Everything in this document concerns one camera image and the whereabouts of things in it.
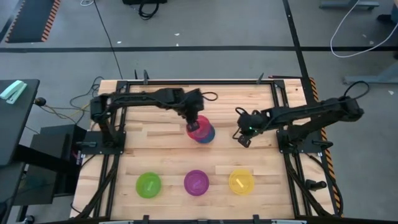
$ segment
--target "gray floor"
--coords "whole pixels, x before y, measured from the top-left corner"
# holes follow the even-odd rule
[[[16,2],[0,2],[0,27]],[[47,42],[1,42],[0,47],[109,46],[95,7],[81,7],[79,2],[62,2]],[[389,13],[392,1],[379,2],[380,8],[371,12],[354,11],[336,36],[335,45],[369,46],[370,41],[378,43],[384,39],[392,27],[378,24],[375,18]],[[140,20],[136,11],[120,1],[98,0],[97,3],[112,43],[118,47],[293,46],[280,0],[169,0],[149,21]],[[321,10],[319,0],[290,0],[289,3],[302,46],[328,46],[346,10]],[[392,38],[386,45],[395,45],[396,41]],[[116,55],[125,78],[134,78],[134,69],[140,75],[146,69],[151,78],[256,78],[262,72],[267,76],[300,76],[295,52],[118,52]],[[341,84],[343,76],[374,75],[394,63],[392,52],[370,52],[347,59],[336,58],[329,52],[305,52],[304,58],[323,99],[343,94],[346,88]],[[52,106],[68,106],[69,99],[86,93],[98,75],[106,79],[119,78],[114,57],[109,52],[2,53],[0,68],[3,79],[40,79],[38,96],[45,97]],[[352,95],[361,90],[353,90]],[[84,105],[88,100],[89,97],[78,104]],[[345,200],[346,217],[398,220],[395,212],[398,204],[397,100],[398,86],[372,85],[370,94],[359,100],[365,110],[362,119],[327,128],[329,140],[335,143],[331,153]],[[40,129],[66,123],[68,121],[34,107],[27,125]],[[88,117],[80,124],[88,128]],[[21,143],[29,145],[32,135],[26,129]],[[38,223],[64,220],[69,216],[71,201],[71,197],[56,198],[53,205],[31,206],[29,214],[35,215]]]

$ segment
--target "green object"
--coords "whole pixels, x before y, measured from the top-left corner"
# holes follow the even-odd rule
[[[0,98],[7,100],[7,103],[14,104],[18,100],[19,95],[25,90],[27,84],[17,80],[9,85],[1,94]]]
[[[139,176],[136,183],[136,191],[143,198],[155,197],[162,188],[160,177],[153,173],[147,172]]]

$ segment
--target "yellow bowl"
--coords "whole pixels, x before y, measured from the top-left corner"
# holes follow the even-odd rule
[[[248,195],[254,189],[254,178],[248,170],[234,170],[229,175],[229,187],[238,195]]]

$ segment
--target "wooden tabletop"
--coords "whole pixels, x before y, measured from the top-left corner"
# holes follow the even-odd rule
[[[99,93],[111,93],[116,82],[103,80]],[[300,80],[285,80],[285,86],[290,107],[306,104]],[[165,87],[175,86],[133,86],[131,92]],[[179,87],[186,91],[200,88],[202,92],[218,94],[218,100],[205,101],[205,110],[200,112],[215,127],[214,140],[199,144],[190,139],[185,133],[185,120],[172,110],[154,106],[128,108],[126,148],[119,162],[111,219],[142,220],[143,215],[149,215],[151,220],[252,219],[254,214],[260,218],[293,218],[287,173],[275,130],[253,138],[247,149],[231,138],[237,129],[235,107],[247,111],[273,107],[270,88],[266,85]],[[301,160],[306,179],[325,180],[318,164],[307,156],[301,156]],[[82,210],[95,193],[102,161],[103,156],[97,155],[80,172],[73,202],[76,209]],[[210,179],[207,193],[199,197],[189,195],[183,186],[185,174],[195,169],[202,170]],[[229,189],[228,177],[235,169],[247,169],[254,175],[255,187],[251,194],[240,196]],[[136,193],[137,178],[145,172],[159,174],[162,181],[162,190],[151,199],[141,198]],[[327,188],[313,195],[333,213]],[[301,194],[297,194],[297,198],[300,212],[304,214]],[[101,214],[104,214],[105,203],[103,200]]]

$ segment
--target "floor mat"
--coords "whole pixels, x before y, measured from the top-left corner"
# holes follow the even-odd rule
[[[45,42],[49,38],[59,7],[60,0],[24,0],[6,42]]]

